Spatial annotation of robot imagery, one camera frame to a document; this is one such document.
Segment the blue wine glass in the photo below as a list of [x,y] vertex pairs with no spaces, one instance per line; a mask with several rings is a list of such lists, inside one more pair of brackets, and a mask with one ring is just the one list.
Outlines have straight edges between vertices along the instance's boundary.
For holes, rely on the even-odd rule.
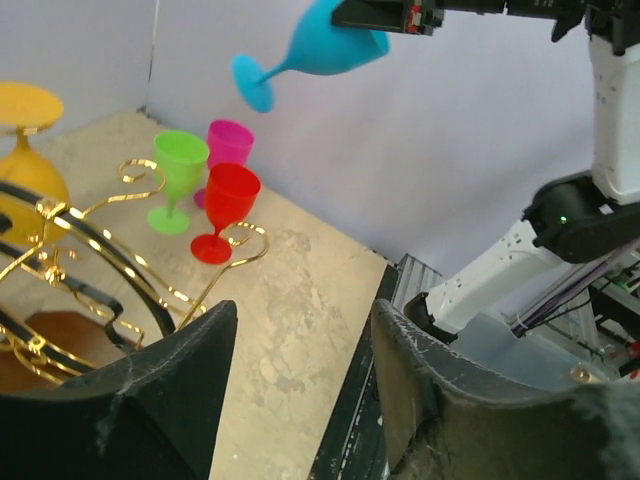
[[315,1],[300,17],[283,60],[266,71],[252,57],[239,54],[231,61],[235,86],[254,111],[268,113],[274,106],[270,79],[291,70],[315,76],[344,74],[386,56],[386,32],[335,26],[331,16],[337,1]]

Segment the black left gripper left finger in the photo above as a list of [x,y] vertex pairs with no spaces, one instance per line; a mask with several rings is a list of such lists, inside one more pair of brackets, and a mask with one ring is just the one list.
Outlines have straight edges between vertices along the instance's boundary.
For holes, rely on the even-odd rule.
[[206,479],[237,306],[54,389],[1,397],[4,479]]

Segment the red wine glass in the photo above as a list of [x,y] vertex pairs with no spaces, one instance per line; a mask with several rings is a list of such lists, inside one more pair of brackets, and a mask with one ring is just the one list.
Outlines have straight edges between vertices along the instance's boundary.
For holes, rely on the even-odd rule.
[[204,210],[214,233],[192,240],[191,253],[197,260],[217,265],[231,258],[232,246],[221,237],[221,232],[247,217],[260,190],[260,179],[243,165],[220,163],[210,169]]

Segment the pink wine glass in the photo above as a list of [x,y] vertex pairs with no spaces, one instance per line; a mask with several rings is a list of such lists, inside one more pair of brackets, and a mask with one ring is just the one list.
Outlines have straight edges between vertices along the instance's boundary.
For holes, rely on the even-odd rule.
[[245,125],[230,120],[213,120],[208,128],[209,147],[207,168],[220,163],[245,165],[255,143],[255,136]]

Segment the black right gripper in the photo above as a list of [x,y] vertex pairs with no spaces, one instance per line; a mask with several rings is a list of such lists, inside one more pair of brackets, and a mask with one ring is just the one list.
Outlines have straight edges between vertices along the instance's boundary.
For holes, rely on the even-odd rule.
[[344,0],[332,9],[331,24],[337,27],[359,28],[432,35],[440,28],[446,11],[467,13],[506,14],[511,16],[546,19],[555,22],[552,40],[561,40],[582,22],[585,1],[543,0]]

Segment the gold black wine glass rack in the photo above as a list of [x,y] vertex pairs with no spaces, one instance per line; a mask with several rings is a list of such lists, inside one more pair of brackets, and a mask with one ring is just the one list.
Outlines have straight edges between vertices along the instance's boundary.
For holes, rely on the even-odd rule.
[[23,270],[72,296],[92,312],[84,326],[78,311],[39,311],[21,320],[7,309],[1,311],[1,391],[18,393],[33,388],[53,389],[65,382],[97,370],[86,353],[97,355],[103,365],[141,349],[144,329],[125,321],[123,305],[102,291],[105,271],[83,266],[85,279],[69,274],[61,255],[75,258],[74,249],[59,247],[59,239],[71,235],[95,252],[120,275],[137,294],[154,318],[163,336],[185,328],[204,316],[202,297],[191,298],[168,284],[148,262],[118,240],[109,230],[88,221],[88,210],[80,211],[69,202],[44,195],[18,183],[4,181],[1,193],[15,213],[2,208],[4,232],[21,232],[26,243],[19,249],[14,241],[1,243],[9,264],[3,279]]

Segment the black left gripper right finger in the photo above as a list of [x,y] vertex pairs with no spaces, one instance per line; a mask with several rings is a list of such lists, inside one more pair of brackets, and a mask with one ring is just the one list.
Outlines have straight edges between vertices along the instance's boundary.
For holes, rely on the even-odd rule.
[[551,393],[493,372],[386,300],[378,392],[393,479],[636,479],[639,386]]

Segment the yellow wine glass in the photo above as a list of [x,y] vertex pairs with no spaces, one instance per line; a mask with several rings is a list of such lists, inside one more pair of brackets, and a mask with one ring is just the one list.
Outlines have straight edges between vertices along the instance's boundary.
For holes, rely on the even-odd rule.
[[[68,204],[70,195],[62,175],[29,144],[30,136],[51,128],[63,112],[63,102],[41,87],[1,83],[1,134],[16,139],[13,150],[1,158],[1,179]],[[25,247],[28,239],[41,231],[43,219],[32,206],[3,195],[1,211],[13,223],[13,228],[1,236],[3,241]]]

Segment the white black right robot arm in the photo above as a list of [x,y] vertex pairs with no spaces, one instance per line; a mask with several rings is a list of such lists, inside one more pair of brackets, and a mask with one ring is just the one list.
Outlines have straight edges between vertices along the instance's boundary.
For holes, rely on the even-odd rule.
[[551,38],[586,29],[594,79],[594,160],[542,186],[496,243],[457,275],[417,294],[405,316],[443,343],[479,312],[561,264],[602,273],[639,240],[639,5],[635,1],[341,1],[339,27],[430,35],[446,11],[553,22]]

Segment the green wine glass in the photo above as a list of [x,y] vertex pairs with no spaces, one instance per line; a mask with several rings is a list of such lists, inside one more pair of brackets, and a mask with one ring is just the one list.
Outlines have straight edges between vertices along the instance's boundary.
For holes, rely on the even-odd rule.
[[165,130],[155,137],[153,160],[165,175],[162,192],[167,204],[148,212],[147,222],[154,231],[179,235],[188,230],[190,217],[177,203],[198,187],[208,156],[206,142],[190,132]]

